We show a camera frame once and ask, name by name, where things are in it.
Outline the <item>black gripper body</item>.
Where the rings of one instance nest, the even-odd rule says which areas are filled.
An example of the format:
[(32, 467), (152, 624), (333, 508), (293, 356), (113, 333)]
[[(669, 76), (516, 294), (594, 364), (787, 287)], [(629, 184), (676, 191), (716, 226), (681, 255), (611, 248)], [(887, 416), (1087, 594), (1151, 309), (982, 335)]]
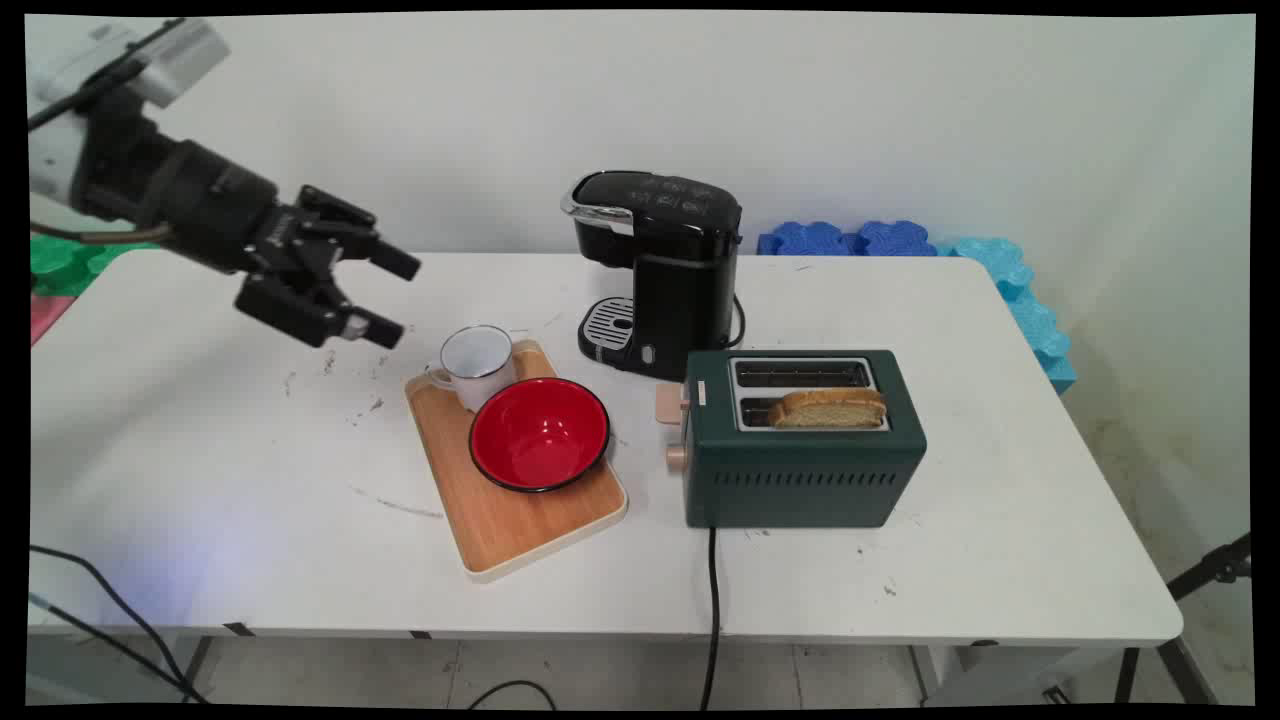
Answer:
[(138, 95), (105, 95), (73, 111), (84, 143), (70, 205), (84, 215), (165, 225), (157, 245), (223, 273), (297, 272), (270, 238), (292, 224), (278, 187), (192, 140), (174, 140), (143, 114)]

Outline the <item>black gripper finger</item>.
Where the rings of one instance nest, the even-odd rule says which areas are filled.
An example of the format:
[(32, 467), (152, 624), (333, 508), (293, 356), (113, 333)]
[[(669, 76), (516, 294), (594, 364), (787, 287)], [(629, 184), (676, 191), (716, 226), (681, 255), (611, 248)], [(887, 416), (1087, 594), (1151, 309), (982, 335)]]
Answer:
[(312, 184), (300, 188), (294, 237), (339, 249), (342, 259), (365, 260), (403, 281), (412, 281), (421, 261), (387, 242), (370, 211)]
[(404, 336), (402, 324), (352, 304), (330, 278), (298, 290), (282, 275), (252, 274), (236, 297), (236, 309), (316, 348), (332, 338), (394, 348)]

